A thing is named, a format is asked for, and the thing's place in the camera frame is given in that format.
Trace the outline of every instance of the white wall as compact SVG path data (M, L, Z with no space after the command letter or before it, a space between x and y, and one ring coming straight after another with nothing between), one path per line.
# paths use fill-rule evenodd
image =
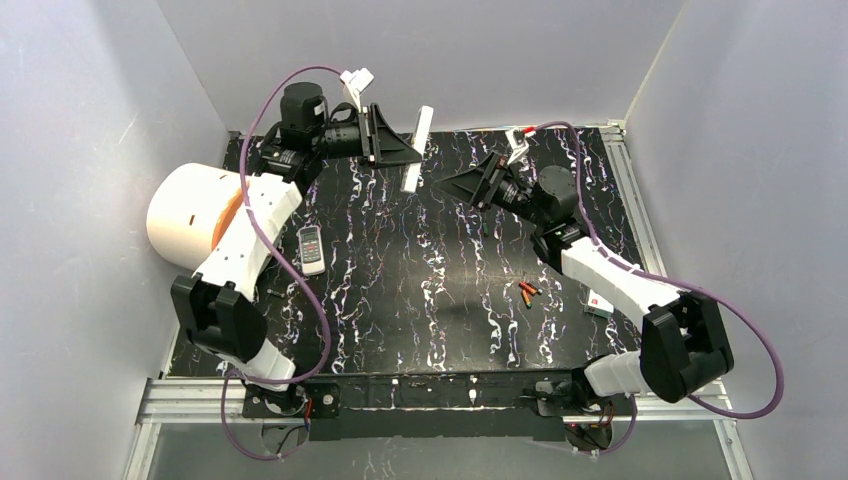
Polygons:
M0 8L0 478L120 478L177 322L147 203L226 132L153 0Z
M740 422L757 478L844 478L848 3L690 2L628 124L670 273L738 301L774 340L786 396ZM772 368L727 324L734 406Z
M315 63L368 67L366 101L400 131L423 103L440 130L606 123L624 117L683 3L159 0L227 128L241 131L274 85Z

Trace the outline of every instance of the cable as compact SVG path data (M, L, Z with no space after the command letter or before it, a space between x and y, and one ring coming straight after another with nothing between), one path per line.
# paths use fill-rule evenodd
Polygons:
M606 450L599 450L598 455L609 455L621 448L627 440L630 439L633 429L636 428L636 415L639 413L639 408L636 406L636 395L630 395L630 408L633 409L633 415L630 417L630 424L627 425L627 431L624 432L624 436L621 437L621 440L612 447L609 447Z
M251 452L250 450L242 446L242 444L240 444L238 440L236 440L235 435L233 435L232 430L230 430L230 426L227 424L227 413L225 409L225 405L227 402L227 387L230 384L230 378L234 376L236 376L235 370L230 370L229 372L227 372L224 375L224 387L221 389L221 426L224 427L224 434L227 436L227 439L230 441L233 447L235 447L235 449L238 450L242 455L263 462L273 462L276 460L280 460L300 450L300 448L305 444L305 442L299 444L298 446L294 447L286 453L279 453L278 451L278 453L275 455L259 455L258 453Z
M296 431L300 430L301 428L304 428L304 426L303 426L303 425L298 425L298 426L296 426L296 427L292 427L292 428L290 428L290 429L289 429L289 431L288 431L288 432L286 432L285 436L283 437L283 441L282 441L282 442L280 442L280 446L277 448L277 455L280 455L280 452L283 450L283 445L285 445L285 444L286 444L286 440L288 440L288 439L289 439L289 435L291 435L291 434L292 434L292 432L296 432ZM303 445L303 443L298 443L297 445L295 445L295 448L300 447L301 445Z
M283 255L276 249L274 243L265 235L265 232L262 231L262 228L259 226L259 223L256 221L256 216L253 214L253 208L250 205L250 197L248 196L248 185L247 185L247 150L248 146L253 139L253 136L256 134L256 128L259 126L259 122L262 120L262 116L265 115L265 111L268 110L268 106L271 105L271 102L274 100L274 97L277 96L277 93L291 81L292 78L300 75L303 72L307 72L310 70L326 70L328 72L334 73L337 76L341 75L341 72L335 68L327 67L324 65L313 65L310 67L303 67L301 69L296 70L294 73L290 74L286 78L280 82L276 88L271 92L271 95L268 96L268 99L262 105L262 108L259 109L259 113L256 115L256 119L253 120L253 123L250 124L250 128L247 130L247 134L244 137L244 140L241 143L241 151L239 153L239 180L241 182L241 198L244 203L245 211L247 212L247 218L250 220L250 225L253 227L253 231L256 232L256 236L265 245L265 248L271 253L271 256L274 257L277 262L282 265L282 267L288 272L289 275L294 278L295 282L298 286L303 289L303 292L306 294L306 297L309 299L309 302L315 308L315 311L318 313L318 318L321 320L321 333L324 339L324 349L321 351L321 359L318 363L312 367L308 372L298 375L293 378L285 379L285 380L275 380L268 378L257 378L252 377L250 375L245 375L238 370L231 370L224 376L224 387L221 389L221 425L224 428L224 433L227 435L227 439L229 439L230 443L233 447L236 448L243 455L253 458L255 460L262 461L272 461L278 460L280 458L287 457L292 453L296 452L300 449L300 445L295 447L289 452L280 455L258 455L250 450L244 448L238 440L236 440L233 432L230 431L230 427L227 425L227 416L225 412L225 404L226 404L226 396L227 396L227 385L229 384L230 377L238 376L244 380L253 382L253 383L264 383L266 385L286 385L291 383L302 382L316 373L320 372L324 365L327 363L327 360L330 358L330 349L332 346L333 337L330 333L330 322L327 320L327 314L324 312L324 307L321 305L321 302L318 300L318 297L315 296L315 292L309 288L309 285L306 284L306 281L297 273L297 270L292 267L292 265L286 261Z
M312 415L312 399L309 399L309 406L306 407L306 413L303 415L303 428L309 432L312 423L309 421L309 416Z
M292 78L297 75L300 75L303 72L307 72L310 70L326 70L328 72L335 73L336 75L341 75L341 72L332 67L327 67L324 65L313 65L310 67L303 67L301 69L296 70L294 73L284 78L282 82L274 88L274 91L271 92L271 95L268 96L268 99L265 101L265 104L262 105L262 108L259 109L259 114L256 116L256 119L250 125L250 128L247 130L247 134L244 137L244 141L241 143L241 152L239 154L239 180L241 181L241 196L242 201L244 202L245 210L247 211L247 218L250 220L250 225L253 226L253 230L256 232L256 236L265 245L265 248L271 252L271 255L274 259L282 265L283 269L288 272L289 275L294 278L297 285L303 289L303 292L306 294L306 297L309 299L309 302L312 303L312 306L315 307L315 311L318 313L318 317L321 320L321 330L324 338L324 349L321 351L321 360L318 361L312 370L299 375L294 378L289 378L286 380L272 380L267 378L256 378L251 377L249 375L241 374L240 376L245 380L248 380L253 383L264 383L266 385L286 385L290 383L298 383L306 380L324 368L324 364L327 363L327 359L330 358L330 349L332 344L332 336L330 334L330 322L327 320L327 314L324 312L324 307L321 305L321 302L318 300L318 297L315 296L315 292L309 288L309 285L306 284L306 281L300 274L297 273L297 270L292 267L292 265L283 257L283 255L274 247L274 242L265 235L265 232L262 231L262 227L259 226L259 222L256 221L256 216L253 214L253 208L250 205L250 197L248 195L248 185L247 185L247 174L245 173L247 170L247 150L248 145L251 143L253 139L253 135L256 133L256 127L259 125L259 122L262 120L262 116L265 115L265 111L268 110L268 106L271 105L271 102L274 100L274 97L277 96L277 93L285 86L285 84L289 83Z
M598 238L598 233L595 230L595 226L592 224L592 221L589 220L589 215L586 213L586 207L583 204L583 184L580 180L580 171L582 170L581 164L583 163L583 152L580 148L580 137L578 137L577 135L577 130L574 128L573 125L568 122L554 121L543 123L535 127L528 127L524 130L524 132L535 132L554 126L561 126L567 128L574 140L574 145L576 149L575 170L577 171L577 203L580 206L580 214L583 216L583 221L586 222L586 227L589 230L589 236L592 238L592 243L595 244L596 247L598 247L598 252L600 252L601 255L603 255L610 263L612 263L616 267L621 268L622 270L627 270L628 272L632 271L633 275L636 275L637 277L642 277L649 280L666 283L668 285L672 285L674 287L681 288L684 290L697 292L724 305L728 310L733 312L734 315L739 317L739 319L742 320L742 323L748 326L748 328L751 330L751 332L754 333L754 335L757 336L757 338L763 344L763 347L765 347L766 352L768 352L769 354L769 358L771 359L772 365L774 366L775 387L774 395L772 395L771 401L769 401L769 403L765 407L753 412L743 413L724 410L714 405L710 405L709 403L701 400L695 395L689 395L689 399L713 413L740 420L751 420L755 418L761 418L774 411L774 409L777 408L777 405L780 404L780 401L783 399L783 390L785 386L783 378L783 364L780 362L780 358L777 355L777 351L774 348L774 345L766 336L765 332L763 332L760 327L753 322L753 320L750 320L748 317L746 317L735 305L705 288L681 280L674 280L668 277L664 277L662 275L655 275L653 273L648 273L643 270L633 269L633 266L629 263L622 262L614 256L611 256L610 253L606 250L604 244Z
M606 423L604 423L604 426L611 424L613 418L615 418L615 405L610 402L610 417L607 419Z

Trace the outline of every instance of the marbled black surface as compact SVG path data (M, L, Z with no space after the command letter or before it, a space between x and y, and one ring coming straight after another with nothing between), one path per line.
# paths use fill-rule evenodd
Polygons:
M580 133L587 210L604 242L639 262L633 233L607 164L600 132ZM563 131L530 139L522 174L533 180L552 165L574 168ZM529 241L532 226L496 208L481 214L431 191L430 184L508 151L503 132L434 133L416 194L400 191L397 170L371 171L352 160L326 164L285 227L283 254L298 261L297 230L321 227L327 271L308 283L333 331L327 373L570 368L608 352L636 348L632 325L583 313L587 289L544 266ZM237 169L229 149L225 168ZM518 282L544 291L525 309ZM257 304L269 338L298 371L320 358L318 317L278 265L260 276ZM180 338L171 376L217 376L221 361Z

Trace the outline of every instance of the white plastic piece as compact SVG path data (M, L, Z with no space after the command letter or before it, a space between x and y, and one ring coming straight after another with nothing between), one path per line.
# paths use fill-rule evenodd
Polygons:
M524 159L527 156L527 151L530 150L530 144L527 143L526 136L519 136L521 133L521 128L513 128L512 130L506 131L506 139L509 141L509 147L512 152L509 154L509 160L507 160L507 165L512 165L513 163Z
M586 367L586 379L592 390L602 397L649 392L650 388L639 368L639 353L607 355Z
M583 311L599 317L609 318L615 307L604 297L598 295L597 292L589 289L589 297L586 298L586 305L583 306Z
M621 257L610 255L629 265ZM589 237L577 240L562 251L562 272L607 299L640 332L642 317L651 305L663 306L680 298L675 287L637 277L610 263Z
M165 260L195 270L216 247L240 204L238 173L187 163L153 194L147 236Z
M251 377L268 380L288 380L294 376L294 362L283 356L280 350L267 338L262 343L259 353L247 363L242 363L239 359L222 353L219 353L218 356L235 365L242 373ZM275 392L284 392L289 388L288 384L269 385L257 383L256 385L274 390Z
M412 130L412 148L421 154L424 159L424 151L427 149L427 139L430 137L430 125L433 123L433 107L424 105L418 110L418 119ZM403 168L403 181L400 190L404 193L415 193L418 188L418 177L421 176L421 163L413 163Z
M374 81L374 75L367 68L355 70L353 73L345 70L339 77L344 83L345 100L356 107L356 111L362 111L362 92Z
M282 177L266 173L250 179L248 194L262 232L276 243L283 225L300 205L300 192ZM256 278L269 258L270 252L253 231L242 205L218 246L195 273L203 274L204 282L221 287L233 282L234 290L252 302Z

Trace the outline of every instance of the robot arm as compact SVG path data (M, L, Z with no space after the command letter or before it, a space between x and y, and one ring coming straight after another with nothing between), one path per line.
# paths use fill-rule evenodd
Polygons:
M283 225L323 169L324 160L356 157L370 168L421 162L429 118L418 122L410 145L389 127L376 103L363 106L361 94L373 80L366 69L344 72L345 103L326 112L321 87L288 85L280 100L281 121L262 139L248 180L253 214L263 233L278 243ZM432 117L432 109L423 107ZM342 120L337 114L348 112ZM418 170L415 175L417 185ZM180 275L171 297L188 341L255 378L287 380L294 363L266 338L268 324L253 305L256 280L270 260L257 237L238 175L199 165L180 167L163 182L148 210L148 236L163 257L194 270ZM221 205L220 208L208 206ZM223 231L221 235L198 234ZM282 392L288 385L259 384Z
M512 163L526 154L526 140L520 130L507 137L521 147L517 154L507 159L492 152L476 168L433 186L481 210L497 205L535 224L531 240L539 258L609 300L642 332L640 351L595 358L572 371L585 397L652 391L674 403L729 372L733 355L716 302L637 277L636 265L627 271L610 263L604 255L611 254L600 252L582 224L571 172L547 167L534 185L524 184Z

